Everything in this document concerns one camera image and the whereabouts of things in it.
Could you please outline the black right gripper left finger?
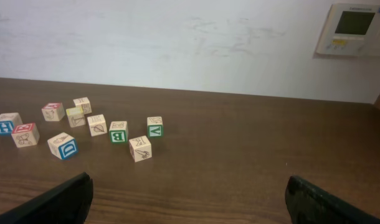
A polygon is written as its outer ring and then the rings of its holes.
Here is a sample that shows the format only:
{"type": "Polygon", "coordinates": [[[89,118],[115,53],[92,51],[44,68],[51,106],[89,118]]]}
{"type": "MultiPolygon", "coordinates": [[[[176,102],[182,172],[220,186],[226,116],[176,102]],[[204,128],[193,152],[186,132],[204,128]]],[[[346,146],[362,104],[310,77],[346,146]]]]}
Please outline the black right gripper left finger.
{"type": "Polygon", "coordinates": [[[0,224],[83,224],[93,200],[93,180],[83,172],[0,215],[0,224]]]}

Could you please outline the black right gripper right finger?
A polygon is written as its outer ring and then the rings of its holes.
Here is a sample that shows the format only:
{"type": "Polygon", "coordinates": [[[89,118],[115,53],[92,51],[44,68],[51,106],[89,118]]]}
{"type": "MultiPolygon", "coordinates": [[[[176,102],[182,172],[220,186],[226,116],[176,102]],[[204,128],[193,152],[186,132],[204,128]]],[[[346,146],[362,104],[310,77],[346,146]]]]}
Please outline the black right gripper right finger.
{"type": "Polygon", "coordinates": [[[380,224],[379,218],[297,175],[288,180],[285,203],[293,224],[380,224]]]}

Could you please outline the blue D wooden block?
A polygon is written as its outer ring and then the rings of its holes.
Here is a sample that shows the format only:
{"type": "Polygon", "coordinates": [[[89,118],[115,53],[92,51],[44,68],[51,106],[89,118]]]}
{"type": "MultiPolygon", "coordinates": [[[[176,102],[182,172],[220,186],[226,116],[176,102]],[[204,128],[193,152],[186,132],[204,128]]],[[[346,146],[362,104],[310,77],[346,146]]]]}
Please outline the blue D wooden block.
{"type": "Polygon", "coordinates": [[[66,160],[78,153],[76,139],[67,133],[60,133],[48,139],[47,143],[51,153],[62,160],[66,160]]]}

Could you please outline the red E wooden block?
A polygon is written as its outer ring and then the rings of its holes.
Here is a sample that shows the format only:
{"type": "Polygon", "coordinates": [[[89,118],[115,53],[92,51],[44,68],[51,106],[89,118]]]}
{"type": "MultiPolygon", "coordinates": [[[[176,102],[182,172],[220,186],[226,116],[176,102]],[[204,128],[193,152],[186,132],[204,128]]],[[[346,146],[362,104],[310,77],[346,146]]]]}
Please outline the red E wooden block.
{"type": "Polygon", "coordinates": [[[16,126],[11,136],[18,148],[35,146],[39,142],[40,134],[35,123],[16,126]]]}

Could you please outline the yellow top wooden block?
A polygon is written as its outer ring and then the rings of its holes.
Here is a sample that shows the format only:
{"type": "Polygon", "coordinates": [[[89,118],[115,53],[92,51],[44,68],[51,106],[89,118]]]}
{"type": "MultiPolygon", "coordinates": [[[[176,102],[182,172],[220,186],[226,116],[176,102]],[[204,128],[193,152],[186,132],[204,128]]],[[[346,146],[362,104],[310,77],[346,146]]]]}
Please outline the yellow top wooden block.
{"type": "Polygon", "coordinates": [[[66,114],[71,128],[86,125],[83,109],[80,107],[68,108],[66,114]]]}

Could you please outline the green B wooden block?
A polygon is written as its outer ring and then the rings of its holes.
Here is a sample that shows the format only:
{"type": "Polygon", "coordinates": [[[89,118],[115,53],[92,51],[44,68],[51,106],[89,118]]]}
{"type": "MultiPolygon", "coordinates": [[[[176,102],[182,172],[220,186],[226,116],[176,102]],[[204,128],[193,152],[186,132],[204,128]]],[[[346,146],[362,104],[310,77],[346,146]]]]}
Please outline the green B wooden block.
{"type": "Polygon", "coordinates": [[[128,123],[126,121],[112,121],[109,129],[109,137],[113,144],[128,142],[128,123]]]}

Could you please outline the bird picture wooden block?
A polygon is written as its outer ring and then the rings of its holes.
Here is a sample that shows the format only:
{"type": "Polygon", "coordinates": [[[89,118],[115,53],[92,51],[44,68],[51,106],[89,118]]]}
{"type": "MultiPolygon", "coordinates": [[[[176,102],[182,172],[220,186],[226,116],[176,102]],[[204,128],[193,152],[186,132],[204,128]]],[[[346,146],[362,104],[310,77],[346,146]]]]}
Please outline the bird picture wooden block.
{"type": "Polygon", "coordinates": [[[149,139],[146,136],[130,139],[129,147],[131,155],[135,162],[152,158],[152,148],[149,139]]]}

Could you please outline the green V wooden block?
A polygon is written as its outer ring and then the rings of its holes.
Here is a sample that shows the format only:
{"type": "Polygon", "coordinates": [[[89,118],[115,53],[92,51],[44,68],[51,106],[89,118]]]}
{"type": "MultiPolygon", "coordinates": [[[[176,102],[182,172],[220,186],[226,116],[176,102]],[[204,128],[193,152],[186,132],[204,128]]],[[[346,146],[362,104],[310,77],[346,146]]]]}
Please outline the green V wooden block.
{"type": "Polygon", "coordinates": [[[149,138],[161,137],[164,134],[161,116],[147,117],[147,135],[149,138]]]}

